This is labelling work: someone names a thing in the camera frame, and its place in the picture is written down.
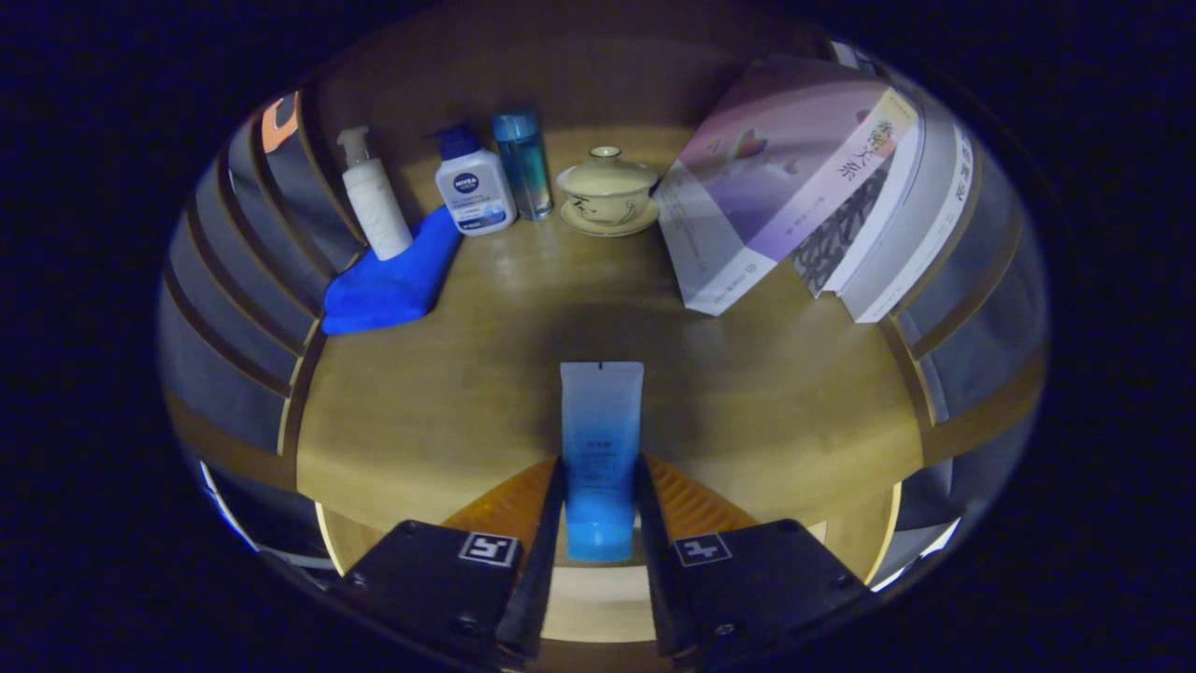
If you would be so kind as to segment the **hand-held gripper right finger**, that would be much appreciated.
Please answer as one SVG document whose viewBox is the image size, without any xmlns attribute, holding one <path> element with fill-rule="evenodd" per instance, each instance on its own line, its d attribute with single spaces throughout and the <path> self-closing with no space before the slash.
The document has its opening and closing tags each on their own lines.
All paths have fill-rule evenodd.
<svg viewBox="0 0 1196 673">
<path fill-rule="evenodd" d="M 864 582 L 792 519 L 671 537 L 647 455 L 635 464 L 658 651 L 676 667 L 748 667 L 864 613 Z"/>
</svg>

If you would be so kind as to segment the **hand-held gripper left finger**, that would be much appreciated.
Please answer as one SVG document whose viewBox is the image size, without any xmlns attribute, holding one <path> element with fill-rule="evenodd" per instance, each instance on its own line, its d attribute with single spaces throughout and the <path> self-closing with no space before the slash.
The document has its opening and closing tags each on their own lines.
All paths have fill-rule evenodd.
<svg viewBox="0 0 1196 673">
<path fill-rule="evenodd" d="M 336 601 L 469 667 L 524 667 L 539 653 L 563 501 L 550 457 L 448 524 L 397 524 L 338 580 Z"/>
</svg>

